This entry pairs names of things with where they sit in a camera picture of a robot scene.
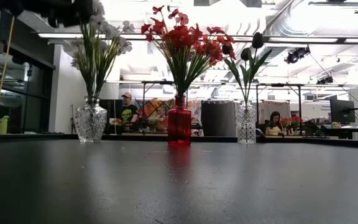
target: ceiling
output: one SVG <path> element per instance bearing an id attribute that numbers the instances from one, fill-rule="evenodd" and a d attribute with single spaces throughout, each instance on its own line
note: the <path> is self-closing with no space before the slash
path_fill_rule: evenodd
<path id="1" fill-rule="evenodd" d="M 247 7 L 246 0 L 101 0 L 106 11 L 106 20 L 119 26 L 123 21 L 131 21 L 140 33 L 143 23 L 152 23 L 152 6 L 169 5 L 179 8 L 190 18 L 189 26 L 197 22 L 203 31 L 207 26 L 222 27 L 229 35 L 253 35 L 264 32 L 270 36 L 308 36 L 308 37 L 358 37 L 357 7 L 310 6 L 309 2 L 326 0 L 262 0 L 262 8 Z M 45 24 L 34 22 L 33 29 L 38 32 L 51 32 Z M 77 27 L 59 28 L 54 32 L 79 33 Z M 170 79 L 169 69 L 160 52 L 146 41 L 133 41 L 133 50 L 118 57 L 115 66 L 119 73 L 111 76 L 112 80 L 161 80 Z M 236 43 L 235 52 L 240 54 L 247 43 Z M 311 83 L 330 74 L 338 83 L 350 84 L 358 79 L 351 79 L 358 74 L 358 45 L 310 45 L 311 54 L 294 64 L 284 62 L 288 52 L 294 50 L 291 45 L 273 48 L 267 63 L 260 69 L 257 78 L 260 83 Z M 231 72 L 224 63 L 219 63 L 199 78 L 204 82 L 234 82 Z M 155 86 L 163 94 L 162 86 Z M 234 98 L 237 93 L 227 87 L 195 87 L 192 95 L 211 94 Z"/>

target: glass vase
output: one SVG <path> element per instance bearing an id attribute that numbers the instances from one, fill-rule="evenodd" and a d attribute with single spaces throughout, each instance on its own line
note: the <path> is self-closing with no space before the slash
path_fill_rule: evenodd
<path id="1" fill-rule="evenodd" d="M 239 144 L 256 143 L 256 109 L 249 102 L 237 107 L 237 142 Z"/>
<path id="2" fill-rule="evenodd" d="M 175 106 L 168 112 L 168 145 L 189 146 L 191 143 L 191 111 L 184 96 L 175 97 Z"/>
<path id="3" fill-rule="evenodd" d="M 75 110 L 75 127 L 81 142 L 100 142 L 107 122 L 107 110 L 99 106 L 99 99 L 85 97 L 86 104 Z"/>

